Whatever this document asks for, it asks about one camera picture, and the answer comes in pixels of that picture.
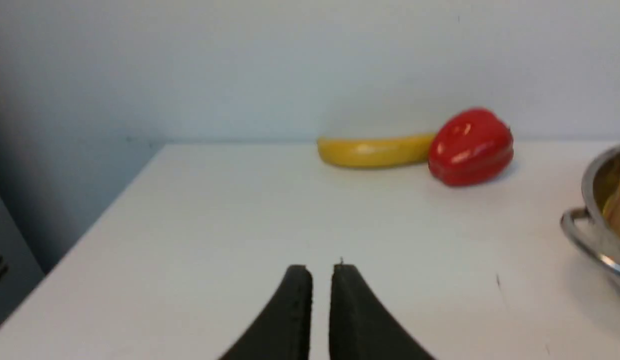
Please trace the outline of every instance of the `stainless steel pot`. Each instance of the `stainless steel pot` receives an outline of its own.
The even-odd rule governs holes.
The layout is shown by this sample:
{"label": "stainless steel pot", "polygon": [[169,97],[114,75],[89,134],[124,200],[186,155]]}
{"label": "stainless steel pot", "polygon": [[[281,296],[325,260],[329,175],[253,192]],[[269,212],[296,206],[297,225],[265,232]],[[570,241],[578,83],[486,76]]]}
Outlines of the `stainless steel pot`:
{"label": "stainless steel pot", "polygon": [[[564,234],[579,250],[607,270],[620,291],[620,237],[603,217],[605,201],[614,194],[620,181],[620,145],[596,157],[581,181],[585,207],[567,210],[561,217]],[[594,234],[586,234],[575,221],[588,220]]]}

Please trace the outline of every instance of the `table surface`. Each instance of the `table surface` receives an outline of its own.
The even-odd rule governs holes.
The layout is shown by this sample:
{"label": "table surface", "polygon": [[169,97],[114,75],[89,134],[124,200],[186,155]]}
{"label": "table surface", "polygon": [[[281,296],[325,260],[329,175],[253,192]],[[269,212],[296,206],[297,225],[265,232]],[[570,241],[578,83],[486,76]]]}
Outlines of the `table surface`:
{"label": "table surface", "polygon": [[310,144],[169,145],[4,324],[0,359],[213,360],[295,263],[327,360],[340,257],[440,360],[615,358],[620,297],[559,229],[611,145],[519,142],[465,189],[423,165],[326,166]]}

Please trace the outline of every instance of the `pot rim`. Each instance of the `pot rim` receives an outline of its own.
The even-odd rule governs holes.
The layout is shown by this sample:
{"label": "pot rim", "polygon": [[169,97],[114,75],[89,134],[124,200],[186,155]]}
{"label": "pot rim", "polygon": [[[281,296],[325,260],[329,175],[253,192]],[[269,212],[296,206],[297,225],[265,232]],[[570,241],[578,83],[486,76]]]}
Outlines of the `pot rim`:
{"label": "pot rim", "polygon": [[604,235],[610,236],[620,242],[620,237],[608,226],[607,221],[605,221],[603,217],[603,212],[596,204],[596,199],[594,198],[594,179],[596,174],[598,174],[598,171],[604,164],[619,154],[620,144],[617,144],[603,153],[600,153],[600,155],[590,162],[581,179],[581,196],[583,197],[585,208],[588,210],[588,214],[595,225],[604,232]]}

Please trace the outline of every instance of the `toy banana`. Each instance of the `toy banana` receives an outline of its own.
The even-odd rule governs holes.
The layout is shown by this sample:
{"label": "toy banana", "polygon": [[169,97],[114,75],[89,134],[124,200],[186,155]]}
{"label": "toy banana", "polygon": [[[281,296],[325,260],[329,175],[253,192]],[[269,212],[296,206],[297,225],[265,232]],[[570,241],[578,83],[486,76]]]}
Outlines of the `toy banana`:
{"label": "toy banana", "polygon": [[319,155],[328,164],[375,168],[404,166],[424,162],[435,133],[377,139],[319,137]]}

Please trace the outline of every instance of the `toy pepper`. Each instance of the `toy pepper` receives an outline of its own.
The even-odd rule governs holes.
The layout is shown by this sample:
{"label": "toy pepper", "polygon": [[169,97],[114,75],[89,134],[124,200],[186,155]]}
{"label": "toy pepper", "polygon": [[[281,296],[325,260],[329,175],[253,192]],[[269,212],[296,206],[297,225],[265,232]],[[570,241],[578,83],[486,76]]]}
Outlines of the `toy pepper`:
{"label": "toy pepper", "polygon": [[512,161],[512,134],[495,114],[480,107],[452,117],[436,134],[429,170],[450,187],[487,182]]}

